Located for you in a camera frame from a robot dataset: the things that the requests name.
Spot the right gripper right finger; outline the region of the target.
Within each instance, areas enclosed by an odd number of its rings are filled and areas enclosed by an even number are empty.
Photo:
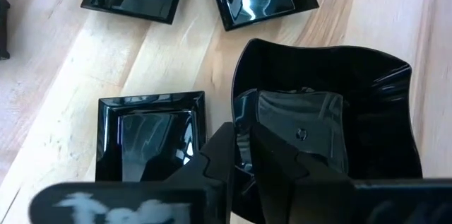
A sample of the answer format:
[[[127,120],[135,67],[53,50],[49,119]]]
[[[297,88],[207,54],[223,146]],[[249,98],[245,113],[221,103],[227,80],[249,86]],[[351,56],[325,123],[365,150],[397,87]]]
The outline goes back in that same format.
[[[451,223],[450,179],[350,179],[259,123],[250,151],[267,223]]]

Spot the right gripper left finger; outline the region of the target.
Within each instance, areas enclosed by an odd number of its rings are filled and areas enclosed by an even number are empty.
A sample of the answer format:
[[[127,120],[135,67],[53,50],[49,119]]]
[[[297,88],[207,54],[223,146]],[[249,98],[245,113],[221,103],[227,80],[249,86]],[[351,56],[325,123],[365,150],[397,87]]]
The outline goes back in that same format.
[[[225,122],[193,158],[161,182],[68,182],[39,192],[30,222],[228,223],[235,132]]]

